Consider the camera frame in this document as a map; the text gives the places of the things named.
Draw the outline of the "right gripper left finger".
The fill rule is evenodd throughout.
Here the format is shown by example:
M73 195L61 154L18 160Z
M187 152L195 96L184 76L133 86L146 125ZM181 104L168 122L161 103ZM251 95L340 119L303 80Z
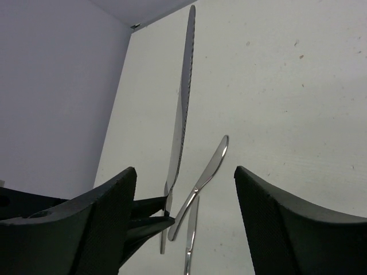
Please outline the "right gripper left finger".
M1 188L1 273L117 274L136 177L129 167L70 200Z

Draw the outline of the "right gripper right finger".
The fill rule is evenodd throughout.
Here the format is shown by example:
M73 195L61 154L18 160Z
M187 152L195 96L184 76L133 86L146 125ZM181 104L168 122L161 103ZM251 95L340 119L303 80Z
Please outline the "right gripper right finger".
M234 179L256 274L366 274L366 218L308 202L243 166Z

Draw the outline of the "thin silver knife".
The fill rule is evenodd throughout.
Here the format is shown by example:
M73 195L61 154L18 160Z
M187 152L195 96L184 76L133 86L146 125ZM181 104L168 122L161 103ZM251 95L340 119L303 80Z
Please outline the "thin silver knife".
M193 201L193 204L190 208L189 221L188 221L188 233L187 233L187 240L186 240L186 250L185 250L184 275L190 274L190 268L192 265L192 255L193 255L194 241L196 237L199 201L200 201L200 197L198 196Z

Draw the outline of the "small silver butter knife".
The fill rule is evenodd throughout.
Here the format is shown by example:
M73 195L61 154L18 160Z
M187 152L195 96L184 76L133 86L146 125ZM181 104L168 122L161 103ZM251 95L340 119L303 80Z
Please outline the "small silver butter knife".
M214 152L212 158L210 159L206 168L199 177L197 183L194 185L190 194L188 195L182 207L180 208L175 218L174 225L169 229L167 235L169 241L175 241L178 235L179 228L181 227L182 221L186 213L188 212L189 207L192 205L201 189L215 176L216 172L218 171L218 169L222 164L222 161L224 160L228 146L229 146L229 136L224 135L216 151Z

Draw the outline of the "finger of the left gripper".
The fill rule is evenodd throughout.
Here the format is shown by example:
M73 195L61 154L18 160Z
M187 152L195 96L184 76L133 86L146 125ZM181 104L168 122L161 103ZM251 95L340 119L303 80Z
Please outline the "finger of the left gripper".
M155 197L133 201L131 217L148 218L160 210L164 210L167 197Z
M172 217L149 217L129 221L120 265L124 265L145 242L172 226L174 222Z

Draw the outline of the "long serrated silver knife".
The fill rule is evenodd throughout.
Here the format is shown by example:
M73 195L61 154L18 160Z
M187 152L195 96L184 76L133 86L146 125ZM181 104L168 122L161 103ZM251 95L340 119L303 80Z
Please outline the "long serrated silver knife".
M190 89L192 82L192 67L194 56L194 37L196 27L196 7L191 5L183 53L181 80L179 86L177 110L174 125L174 134L171 147L168 175L164 187L164 196L167 198L163 215L168 217L173 199L173 187L178 178L184 148L186 122L189 109Z

